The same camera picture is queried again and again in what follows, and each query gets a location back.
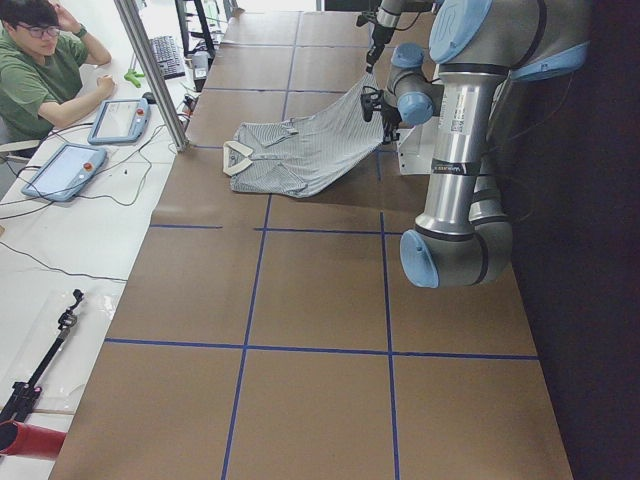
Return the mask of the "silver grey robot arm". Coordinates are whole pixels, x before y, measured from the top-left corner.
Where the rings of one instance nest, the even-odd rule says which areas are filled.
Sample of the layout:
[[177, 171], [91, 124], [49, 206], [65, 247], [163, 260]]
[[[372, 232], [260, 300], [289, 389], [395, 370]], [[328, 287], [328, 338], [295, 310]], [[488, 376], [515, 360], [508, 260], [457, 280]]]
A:
[[398, 46], [384, 89], [365, 87], [365, 120], [383, 139], [400, 124], [438, 122], [423, 212], [400, 240], [406, 277], [427, 288], [496, 279], [509, 263], [512, 228], [501, 205], [487, 134], [505, 81], [572, 73], [585, 62], [588, 1], [433, 1], [428, 45]]
[[[383, 0], [374, 11], [362, 11], [356, 19], [356, 26], [358, 28], [368, 24], [373, 26], [371, 46], [366, 54], [365, 71], [373, 72], [374, 66], [396, 31], [410, 29], [422, 13], [427, 11], [435, 13], [441, 5], [442, 1]], [[407, 10], [416, 11], [417, 15], [409, 26], [399, 28], [401, 16]]]

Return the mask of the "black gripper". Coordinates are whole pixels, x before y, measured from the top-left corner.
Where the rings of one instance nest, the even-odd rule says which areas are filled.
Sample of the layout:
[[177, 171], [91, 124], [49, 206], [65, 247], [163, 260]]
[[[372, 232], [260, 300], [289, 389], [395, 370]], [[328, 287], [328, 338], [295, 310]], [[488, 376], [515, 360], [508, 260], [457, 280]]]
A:
[[382, 55], [386, 45], [391, 41], [395, 31], [395, 15], [387, 10], [374, 12], [361, 12], [356, 20], [357, 27], [363, 27], [367, 23], [373, 25], [371, 35], [372, 46], [366, 54], [365, 71], [373, 73], [374, 66]]
[[383, 90], [364, 86], [360, 94], [360, 104], [365, 122], [371, 122], [375, 112], [380, 114], [383, 126], [383, 143], [392, 143], [399, 140], [400, 113], [396, 107], [385, 100]]

